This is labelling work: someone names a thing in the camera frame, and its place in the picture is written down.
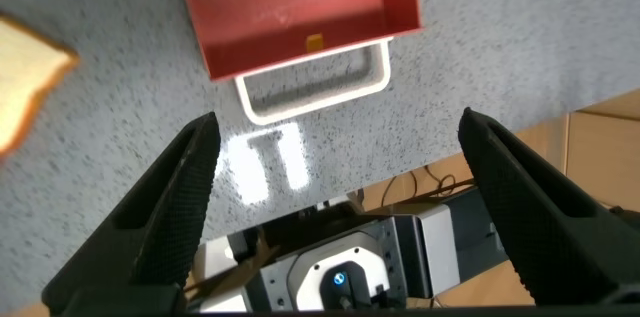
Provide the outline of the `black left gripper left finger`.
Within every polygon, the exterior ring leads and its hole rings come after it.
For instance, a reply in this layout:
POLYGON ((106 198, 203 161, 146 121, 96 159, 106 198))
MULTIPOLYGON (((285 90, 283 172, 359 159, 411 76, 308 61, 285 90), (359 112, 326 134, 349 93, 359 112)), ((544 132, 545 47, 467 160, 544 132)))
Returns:
POLYGON ((50 313, 182 311, 220 145, 215 114, 189 122, 47 284, 50 313))

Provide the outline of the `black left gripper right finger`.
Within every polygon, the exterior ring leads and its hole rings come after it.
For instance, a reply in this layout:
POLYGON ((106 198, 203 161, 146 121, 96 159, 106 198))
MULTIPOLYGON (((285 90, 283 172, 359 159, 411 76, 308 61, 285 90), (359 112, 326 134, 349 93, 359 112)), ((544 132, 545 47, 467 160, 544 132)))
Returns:
POLYGON ((636 304, 639 215, 606 208, 497 120, 466 108, 458 139, 502 245, 539 305, 636 304))

